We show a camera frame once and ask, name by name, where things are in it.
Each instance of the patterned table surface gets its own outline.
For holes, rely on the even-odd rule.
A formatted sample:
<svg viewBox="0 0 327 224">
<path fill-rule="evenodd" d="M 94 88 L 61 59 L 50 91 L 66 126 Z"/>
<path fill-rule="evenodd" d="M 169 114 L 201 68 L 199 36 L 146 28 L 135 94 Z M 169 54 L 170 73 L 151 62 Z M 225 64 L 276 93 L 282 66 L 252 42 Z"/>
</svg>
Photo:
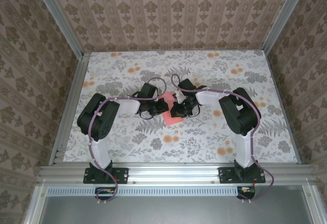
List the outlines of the patterned table surface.
<svg viewBox="0 0 327 224">
<path fill-rule="evenodd" d="M 88 139 L 76 121 L 94 93 L 106 97 L 131 95 L 144 82 L 161 76 L 175 91 L 170 76 L 177 73 L 196 86 L 234 90 L 243 87 L 262 114 L 254 134 L 254 154 L 260 162 L 297 162 L 290 131 L 263 51 L 153 51 L 92 53 L 64 156 L 66 162 L 89 162 Z M 159 89 L 164 85 L 154 81 Z M 220 107 L 202 106 L 199 116 L 165 126 L 162 116 L 116 117 L 105 138 L 114 162 L 232 162 L 235 139 Z"/>
</svg>

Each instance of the wallpaper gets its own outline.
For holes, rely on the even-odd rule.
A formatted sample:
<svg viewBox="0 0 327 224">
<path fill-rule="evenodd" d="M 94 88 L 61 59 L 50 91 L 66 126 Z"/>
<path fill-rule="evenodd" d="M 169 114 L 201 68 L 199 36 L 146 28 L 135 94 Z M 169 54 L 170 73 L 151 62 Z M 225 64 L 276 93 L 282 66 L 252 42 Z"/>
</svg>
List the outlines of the wallpaper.
<svg viewBox="0 0 327 224">
<path fill-rule="evenodd" d="M 268 55 L 304 163 L 327 200 L 327 0 L 299 0 Z"/>
<path fill-rule="evenodd" d="M 285 0 L 56 0 L 85 52 L 260 49 Z"/>
<path fill-rule="evenodd" d="M 269 66 L 261 50 L 242 51 L 141 51 L 91 53 L 76 109 L 64 161 L 91 161 L 88 137 L 77 118 L 95 93 L 127 96 L 141 90 L 153 76 L 176 89 L 171 75 L 189 78 L 194 85 L 235 90 L 243 87 L 259 108 L 262 119 L 254 136 L 254 156 L 259 162 L 297 162 Z M 153 85 L 164 89 L 162 81 Z M 103 139 L 114 162 L 228 163 L 236 156 L 235 134 L 217 106 L 201 106 L 193 118 L 166 126 L 162 115 L 144 120 L 139 115 L 115 118 Z"/>
<path fill-rule="evenodd" d="M 24 219 L 77 60 L 42 0 L 0 0 L 0 223 Z"/>
</svg>

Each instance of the damask wallpaper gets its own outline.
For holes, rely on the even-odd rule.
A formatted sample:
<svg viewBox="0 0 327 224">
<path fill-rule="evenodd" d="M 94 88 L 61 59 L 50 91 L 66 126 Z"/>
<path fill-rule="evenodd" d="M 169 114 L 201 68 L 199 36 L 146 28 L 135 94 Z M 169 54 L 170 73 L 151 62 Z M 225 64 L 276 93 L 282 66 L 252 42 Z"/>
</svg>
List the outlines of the damask wallpaper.
<svg viewBox="0 0 327 224">
<path fill-rule="evenodd" d="M 24 219 L 77 60 L 42 0 L 0 0 L 0 223 Z"/>
<path fill-rule="evenodd" d="M 85 52 L 260 49 L 285 0 L 56 0 Z"/>
<path fill-rule="evenodd" d="M 299 0 L 268 55 L 297 146 L 327 200 L 327 0 Z"/>
</svg>

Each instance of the vent grille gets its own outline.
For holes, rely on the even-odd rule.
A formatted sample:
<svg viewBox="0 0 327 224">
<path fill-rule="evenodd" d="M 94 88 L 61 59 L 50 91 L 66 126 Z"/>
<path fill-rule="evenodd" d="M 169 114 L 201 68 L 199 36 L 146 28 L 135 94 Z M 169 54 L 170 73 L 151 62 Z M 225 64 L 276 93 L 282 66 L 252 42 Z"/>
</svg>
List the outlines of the vent grille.
<svg viewBox="0 0 327 224">
<path fill-rule="evenodd" d="M 48 197 L 95 196 L 95 187 L 49 187 Z M 128 187 L 118 188 L 117 196 L 237 196 L 237 187 Z"/>
</svg>

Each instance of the purple cable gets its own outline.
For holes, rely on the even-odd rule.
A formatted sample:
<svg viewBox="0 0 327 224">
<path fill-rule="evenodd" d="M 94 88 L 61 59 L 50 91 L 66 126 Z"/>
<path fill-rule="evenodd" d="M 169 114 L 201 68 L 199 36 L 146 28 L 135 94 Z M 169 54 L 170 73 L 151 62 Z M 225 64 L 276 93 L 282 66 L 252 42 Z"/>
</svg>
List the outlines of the purple cable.
<svg viewBox="0 0 327 224">
<path fill-rule="evenodd" d="M 111 201 L 113 199 L 113 197 L 117 194 L 117 190 L 118 190 L 118 183 L 116 181 L 116 179 L 112 176 L 112 174 L 110 174 L 107 170 L 103 169 L 99 163 L 97 162 L 97 160 L 95 159 L 94 157 L 94 154 L 93 154 L 93 151 L 92 151 L 92 136 L 91 136 L 91 130 L 92 130 L 92 126 L 93 126 L 93 123 L 94 123 L 94 120 L 96 119 L 99 111 L 101 110 L 101 108 L 109 101 L 112 101 L 112 100 L 156 100 L 156 99 L 160 99 L 164 93 L 166 92 L 167 90 L 167 83 L 165 82 L 165 80 L 163 80 L 161 77 L 152 77 L 149 79 L 148 83 L 151 81 L 151 80 L 154 80 L 154 79 L 158 79 L 158 80 L 161 80 L 163 81 L 163 83 L 165 84 L 165 89 L 163 91 L 163 93 L 157 97 L 153 97 L 153 98 L 137 98 L 137 97 L 110 97 L 110 98 L 107 98 L 106 100 L 104 100 L 98 107 L 98 109 L 95 111 L 91 121 L 90 121 L 90 125 L 88 127 L 88 138 L 89 138 L 89 146 L 88 146 L 88 149 L 90 151 L 90 154 L 91 154 L 91 157 L 92 157 L 92 160 L 94 161 L 95 165 L 97 166 L 97 168 L 99 168 L 102 172 L 106 173 L 114 182 L 115 184 L 115 190 L 114 190 L 114 193 L 113 195 L 108 199 L 108 201 Z M 98 203 L 100 201 L 106 203 L 107 201 L 106 200 L 100 200 L 99 199 L 99 192 L 101 191 L 105 191 L 106 188 L 102 188 L 102 189 L 99 189 L 99 191 L 97 191 L 97 194 L 96 194 L 96 198 L 98 200 Z"/>
<path fill-rule="evenodd" d="M 259 125 L 260 125 L 260 115 L 256 109 L 256 107 L 250 102 L 248 101 L 246 98 L 244 98 L 243 96 L 239 95 L 239 94 L 235 94 L 231 91 L 223 91 L 223 90 L 218 90 L 218 89 L 213 89 L 213 88 L 203 88 L 203 89 L 197 89 L 197 90 L 188 90 L 188 89 L 183 89 L 183 88 L 180 88 L 179 86 L 177 86 L 174 81 L 173 81 L 173 78 L 174 77 L 177 77 L 178 78 L 178 82 L 180 82 L 180 78 L 177 74 L 173 74 L 171 76 L 171 82 L 172 84 L 174 85 L 174 87 L 176 87 L 177 89 L 181 90 L 181 91 L 184 91 L 184 92 L 193 92 L 193 93 L 197 93 L 197 92 L 205 92 L 205 91 L 212 91 L 212 92 L 216 92 L 216 93 L 223 93 L 223 94 L 229 94 L 229 95 L 234 95 L 235 97 L 241 99 L 241 100 L 244 100 L 254 111 L 255 115 L 256 115 L 256 118 L 258 120 L 258 123 L 256 124 L 255 128 L 252 130 L 251 134 L 250 134 L 250 143 L 251 143 L 251 158 L 252 160 L 254 161 L 254 163 L 260 168 L 262 169 L 263 171 L 265 171 L 267 174 L 270 175 L 271 177 L 271 182 L 270 182 L 270 185 L 268 186 L 268 188 L 266 189 L 266 191 L 264 191 L 261 195 L 259 195 L 258 197 L 255 197 L 253 199 L 248 199 L 247 197 L 239 194 L 239 196 L 243 197 L 244 199 L 248 200 L 249 202 L 251 201 L 255 201 L 255 200 L 258 200 L 259 198 L 263 197 L 268 191 L 269 189 L 272 187 L 272 185 L 274 184 L 274 176 L 272 175 L 272 173 L 270 173 L 267 169 L 265 169 L 264 167 L 262 167 L 254 158 L 253 156 L 253 134 L 254 132 L 258 129 Z"/>
</svg>

